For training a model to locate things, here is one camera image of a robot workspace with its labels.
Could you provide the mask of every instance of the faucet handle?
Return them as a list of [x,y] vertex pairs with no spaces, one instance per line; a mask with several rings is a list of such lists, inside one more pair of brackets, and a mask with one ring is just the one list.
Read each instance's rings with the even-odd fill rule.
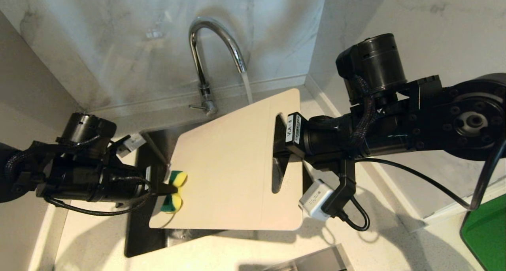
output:
[[191,109],[202,109],[202,110],[207,110],[207,108],[206,108],[206,107],[204,107],[204,106],[199,106],[199,105],[190,105],[190,106],[188,106],[188,107],[190,107]]

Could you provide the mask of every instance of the label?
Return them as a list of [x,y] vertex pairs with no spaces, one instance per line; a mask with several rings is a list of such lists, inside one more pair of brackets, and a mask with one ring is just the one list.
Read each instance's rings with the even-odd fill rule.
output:
[[289,142],[293,140],[293,115],[288,116],[288,120],[286,122],[286,137],[285,142]]
[[295,123],[295,143],[299,144],[300,141],[300,124],[302,123],[302,119],[300,115],[297,115],[296,123]]

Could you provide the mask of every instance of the sponge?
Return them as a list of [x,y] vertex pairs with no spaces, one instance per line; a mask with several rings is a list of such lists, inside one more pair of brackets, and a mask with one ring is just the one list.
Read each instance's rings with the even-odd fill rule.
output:
[[[186,174],[186,172],[173,170],[170,172],[168,184],[177,187],[178,192],[180,192],[180,187],[185,183],[187,177],[188,174]],[[182,204],[183,200],[181,199],[181,195],[179,193],[173,193],[167,195],[160,210],[168,214],[174,214],[179,211]]]

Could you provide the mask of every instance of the sink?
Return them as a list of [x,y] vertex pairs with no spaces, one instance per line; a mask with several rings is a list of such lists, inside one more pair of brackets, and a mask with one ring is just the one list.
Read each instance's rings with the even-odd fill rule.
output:
[[[172,158],[179,136],[207,122],[196,122],[167,129],[141,132],[147,143],[139,148],[137,167],[146,169],[150,166],[151,181],[164,179],[167,169],[165,160]],[[125,239],[126,257],[175,246],[223,231],[149,228],[149,220],[156,202],[157,197],[152,197],[144,207],[129,214]]]

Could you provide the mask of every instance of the green tray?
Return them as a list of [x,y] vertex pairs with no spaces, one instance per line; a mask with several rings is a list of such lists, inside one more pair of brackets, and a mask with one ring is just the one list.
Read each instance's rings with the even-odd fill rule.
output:
[[506,271],[506,195],[468,212],[461,238],[485,270]]

